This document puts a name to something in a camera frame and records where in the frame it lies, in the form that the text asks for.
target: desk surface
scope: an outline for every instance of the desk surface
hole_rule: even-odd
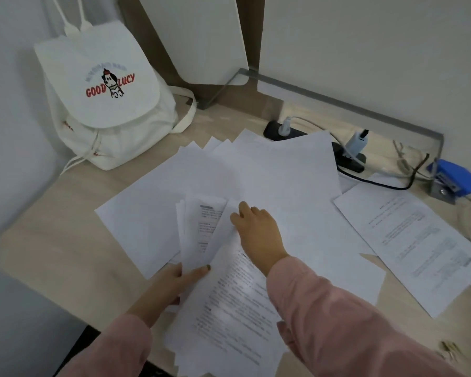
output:
[[[211,136],[234,140],[244,128],[261,134],[266,123],[213,106],[198,111],[193,124],[182,134],[168,135],[143,155],[114,170],[102,171],[88,162],[71,169],[0,237],[0,268],[82,321],[103,330],[140,296],[148,282],[94,209],[175,154],[179,146],[194,140],[203,147]],[[419,185],[412,191],[448,223],[458,226],[456,207],[427,197]],[[387,270],[377,257],[366,257]],[[433,320],[387,272],[377,307],[403,332],[431,349],[437,349],[440,340],[456,342],[467,356],[458,368],[471,376],[471,285]],[[149,360],[176,374],[174,355],[162,346],[163,333],[173,317],[163,314],[152,329],[154,342]],[[291,354],[286,354],[278,375],[297,371],[308,375]]]

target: backpack flap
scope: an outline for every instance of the backpack flap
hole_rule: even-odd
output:
[[[157,76],[119,21],[44,41],[35,52],[70,115],[86,126],[119,126],[159,101]]]

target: hand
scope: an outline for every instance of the hand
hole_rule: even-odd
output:
[[[239,214],[231,214],[231,221],[239,232],[245,253],[265,276],[279,260],[289,256],[277,223],[268,211],[250,209],[243,201],[239,204]]]
[[[154,276],[150,287],[128,309],[127,313],[138,316],[151,327],[178,295],[185,291],[189,285],[193,285],[203,278],[210,270],[211,266],[207,265],[182,275],[181,263],[167,265]]]

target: metal bracket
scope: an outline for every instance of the metal bracket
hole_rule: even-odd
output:
[[[270,78],[268,76],[259,74],[258,71],[256,71],[256,70],[248,70],[248,69],[243,69],[243,68],[237,70],[237,72],[232,76],[232,78],[230,78],[230,80],[226,84],[224,84],[220,88],[220,90],[218,90],[213,95],[213,97],[211,97],[211,99],[208,99],[207,101],[201,99],[200,101],[198,101],[197,108],[199,108],[201,110],[204,110],[204,109],[207,109],[208,107],[210,107],[213,104],[213,102],[216,100],[216,98],[225,90],[225,88],[233,81],[233,79],[237,75],[244,75],[244,76],[250,77],[252,79],[256,79],[256,80],[259,80],[259,81],[262,81],[262,82],[265,82],[265,83],[269,83],[273,86],[280,87],[284,90],[294,92],[294,93],[299,94],[299,95],[306,96],[306,97],[314,99],[316,101],[321,101],[321,102],[324,102],[324,103],[328,103],[328,104],[331,104],[333,106],[348,110],[350,112],[357,113],[359,115],[362,115],[362,116],[365,116],[365,117],[368,117],[368,118],[371,118],[371,119],[374,119],[374,120],[379,120],[379,121],[382,121],[383,123],[390,124],[391,126],[395,126],[397,128],[401,128],[401,129],[404,129],[404,130],[407,130],[407,131],[410,131],[410,132],[414,132],[416,134],[423,135],[423,136],[426,136],[428,138],[436,140],[438,142],[438,153],[436,155],[436,158],[434,159],[433,170],[431,172],[432,177],[433,177],[433,182],[431,183],[431,187],[430,187],[430,190],[429,190],[429,195],[433,196],[433,197],[436,197],[436,198],[439,198],[440,200],[446,201],[448,203],[455,203],[455,197],[452,201],[449,196],[445,196],[445,194],[447,194],[447,193],[444,194],[442,192],[443,186],[442,185],[438,186],[440,184],[437,183],[437,181],[435,180],[436,171],[438,169],[438,160],[441,157],[441,152],[443,150],[443,145],[445,143],[445,137],[444,137],[443,134],[441,134],[439,132],[436,132],[436,131],[433,131],[433,130],[430,130],[428,128],[417,126],[417,125],[415,125],[413,123],[409,123],[407,121],[403,121],[403,120],[399,120],[399,119],[396,119],[396,118],[392,118],[392,117],[387,116],[387,115],[383,115],[382,113],[376,113],[374,111],[370,111],[369,109],[366,109],[366,108],[363,108],[363,107],[358,107],[358,106],[355,106],[354,104],[350,104],[350,103],[347,103],[347,102],[344,102],[344,101],[340,101],[338,99],[331,98],[329,96],[322,95],[322,94],[319,94],[317,92],[310,91],[310,90],[295,86],[295,85],[290,84],[290,83],[282,82],[282,81],[277,80],[275,78]]]

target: pink sleeve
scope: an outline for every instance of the pink sleeve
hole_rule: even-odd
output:
[[[267,291],[284,320],[278,323],[284,342],[316,377],[461,376],[371,304],[296,258],[272,267]]]
[[[137,377],[152,346],[150,328],[134,315],[122,315],[72,358],[59,377]]]

